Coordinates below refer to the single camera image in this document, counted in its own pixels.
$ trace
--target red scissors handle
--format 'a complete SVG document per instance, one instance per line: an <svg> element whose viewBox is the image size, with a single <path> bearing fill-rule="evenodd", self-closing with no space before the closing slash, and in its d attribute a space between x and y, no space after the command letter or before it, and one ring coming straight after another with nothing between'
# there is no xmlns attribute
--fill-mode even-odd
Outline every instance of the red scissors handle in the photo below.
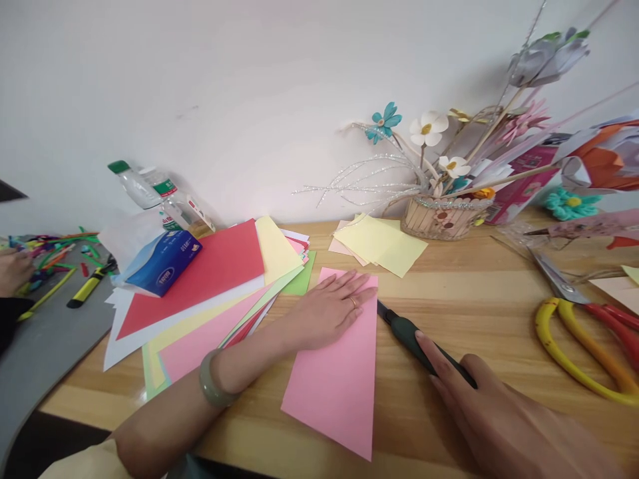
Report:
<svg viewBox="0 0 639 479"><path fill-rule="evenodd" d="M632 368L639 373L639 339L631 330L624 326L626 321L630 321L632 324L629 325L630 327L639 329L639 320L615 308L614 306L605 307L592 303L586 304L584 307L602 321L617 336L617 339L619 339L619 342L626 353L628 362Z"/></svg>

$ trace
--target tissue box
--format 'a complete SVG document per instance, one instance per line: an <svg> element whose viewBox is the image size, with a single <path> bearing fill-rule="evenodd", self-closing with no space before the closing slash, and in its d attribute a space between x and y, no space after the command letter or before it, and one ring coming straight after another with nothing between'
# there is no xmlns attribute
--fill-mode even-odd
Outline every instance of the tissue box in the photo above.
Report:
<svg viewBox="0 0 639 479"><path fill-rule="evenodd" d="M188 231L169 231L144 246L116 283L147 296L162 297L202 249Z"/></svg>
<svg viewBox="0 0 639 479"><path fill-rule="evenodd" d="M549 165L559 145L571 136L567 133L557 133L548 137L542 144L531 148L510 163L514 170L512 175ZM487 208L486 223L497 225L511 222L558 173L559 170L549 170L521 178L499 190L493 205Z"/></svg>

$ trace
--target person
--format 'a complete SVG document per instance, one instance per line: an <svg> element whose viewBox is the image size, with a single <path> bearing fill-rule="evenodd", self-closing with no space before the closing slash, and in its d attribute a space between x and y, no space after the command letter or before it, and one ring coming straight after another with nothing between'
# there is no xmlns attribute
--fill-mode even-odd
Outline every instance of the person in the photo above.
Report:
<svg viewBox="0 0 639 479"><path fill-rule="evenodd" d="M327 278L281 319L224 350L142 406L107 440L51 465L41 479L157 479L188 452L215 418L251 382L293 353L339 339L376 288L368 275ZM438 377L431 377L482 470L495 478L623 477L609 452L574 419L502 383L474 355L461 364L471 388L421 331L415 337Z"/></svg>
<svg viewBox="0 0 639 479"><path fill-rule="evenodd" d="M20 315L33 306L33 301L15 294L34 271L31 257L25 251L0 249L0 355L13 340Z"/></svg>

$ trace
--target plastic water bottle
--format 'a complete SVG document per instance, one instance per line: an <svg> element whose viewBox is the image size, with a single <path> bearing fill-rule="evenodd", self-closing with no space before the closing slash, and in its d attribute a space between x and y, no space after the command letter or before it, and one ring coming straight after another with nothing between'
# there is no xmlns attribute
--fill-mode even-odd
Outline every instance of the plastic water bottle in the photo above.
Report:
<svg viewBox="0 0 639 479"><path fill-rule="evenodd" d="M190 194L178 191L166 172L155 167L140 170L142 179L162 198L162 226L166 230L187 230L196 239L215 232L211 219L205 215Z"/></svg>
<svg viewBox="0 0 639 479"><path fill-rule="evenodd" d="M108 168L120 178L126 194L143 210L154 208L162 202L160 195L124 160L109 163Z"/></svg>

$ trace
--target white wall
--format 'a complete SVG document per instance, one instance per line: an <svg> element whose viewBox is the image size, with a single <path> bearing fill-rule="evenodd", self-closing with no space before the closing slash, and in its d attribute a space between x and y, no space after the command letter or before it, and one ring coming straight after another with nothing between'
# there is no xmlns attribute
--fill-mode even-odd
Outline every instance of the white wall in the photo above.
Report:
<svg viewBox="0 0 639 479"><path fill-rule="evenodd" d="M495 102L540 3L2 0L0 178L30 199L0 204L0 234L99 229L135 212L106 167L121 158L176 172L221 224L344 218L358 208L290 194L373 151L335 131L390 100L401 133L425 110ZM549 0L535 36L605 3ZM542 92L555 118L639 78L638 21L625 0L597 25L592 54Z"/></svg>

